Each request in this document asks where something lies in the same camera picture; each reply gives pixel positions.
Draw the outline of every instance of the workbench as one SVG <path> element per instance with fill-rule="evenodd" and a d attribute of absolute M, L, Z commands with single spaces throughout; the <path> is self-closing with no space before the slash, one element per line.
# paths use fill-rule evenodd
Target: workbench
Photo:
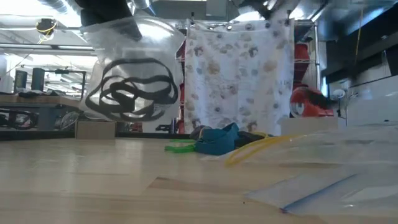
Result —
<path fill-rule="evenodd" d="M 297 217 L 244 194 L 320 165 L 225 167 L 169 140 L 0 142 L 1 223 L 397 223 L 369 217 Z"/>
<path fill-rule="evenodd" d="M 78 108 L 79 100 L 66 96 L 34 96 L 23 98 L 17 95 L 0 95 L 0 108 L 28 111 L 39 114 L 39 131 L 52 131 L 55 120 L 65 107 Z"/>

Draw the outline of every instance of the plastic bag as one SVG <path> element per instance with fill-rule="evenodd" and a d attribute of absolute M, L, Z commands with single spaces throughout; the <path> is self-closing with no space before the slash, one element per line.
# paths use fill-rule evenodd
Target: plastic bag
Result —
<path fill-rule="evenodd" d="M 300 175 L 246 196 L 295 215 L 398 217 L 397 172 L 397 166 L 344 166 Z"/>
<path fill-rule="evenodd" d="M 235 154 L 234 160 L 246 157 L 242 162 L 258 164 L 398 164 L 397 135 L 397 123 L 383 123 L 280 137 L 271 143 L 252 144 Z M 202 160 L 228 162 L 233 153 Z"/>
<path fill-rule="evenodd" d="M 178 115 L 182 68 L 175 54 L 185 36 L 166 22 L 136 16 L 83 28 L 99 62 L 80 109 L 116 121 L 154 121 Z"/>

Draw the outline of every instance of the white floral cloth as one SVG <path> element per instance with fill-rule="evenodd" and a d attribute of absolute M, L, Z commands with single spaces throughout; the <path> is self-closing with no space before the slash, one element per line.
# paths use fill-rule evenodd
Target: white floral cloth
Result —
<path fill-rule="evenodd" d="M 280 135 L 278 121 L 289 116 L 293 76 L 293 20 L 189 28 L 185 131 L 235 122 L 243 131 Z"/>

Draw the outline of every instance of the blue line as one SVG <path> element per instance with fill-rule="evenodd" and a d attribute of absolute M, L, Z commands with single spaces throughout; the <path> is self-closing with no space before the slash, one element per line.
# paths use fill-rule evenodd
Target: blue line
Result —
<path fill-rule="evenodd" d="M 300 204 L 303 204 L 305 202 L 308 202 L 308 201 L 312 200 L 314 197 L 319 196 L 320 194 L 324 193 L 325 191 L 330 190 L 332 187 L 335 187 L 339 183 L 341 183 L 341 182 L 343 182 L 345 180 L 348 180 L 348 179 L 350 179 L 350 178 L 352 178 L 352 177 L 354 177 L 356 175 L 357 174 L 353 174 L 353 175 L 348 176 L 348 177 L 346 177 L 346 178 L 344 178 L 342 180 L 339 180 L 339 181 L 335 182 L 334 184 L 331 184 L 331 185 L 325 187 L 324 189 L 321 189 L 321 190 L 319 190 L 319 191 L 317 191 L 315 193 L 312 193 L 312 194 L 310 194 L 308 196 L 305 196 L 304 198 L 298 199 L 297 201 L 295 201 L 293 203 L 290 203 L 290 204 L 288 204 L 285 207 L 280 208 L 280 209 L 282 210 L 283 213 L 287 213 L 289 210 L 292 209 L 292 207 L 300 206 Z"/>

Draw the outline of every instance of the blue fabric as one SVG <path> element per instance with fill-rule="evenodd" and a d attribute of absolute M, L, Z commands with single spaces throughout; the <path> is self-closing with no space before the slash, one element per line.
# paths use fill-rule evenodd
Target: blue fabric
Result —
<path fill-rule="evenodd" d="M 235 149 L 238 131 L 235 123 L 223 129 L 204 129 L 201 138 L 195 143 L 195 151 L 214 156 L 229 153 Z"/>

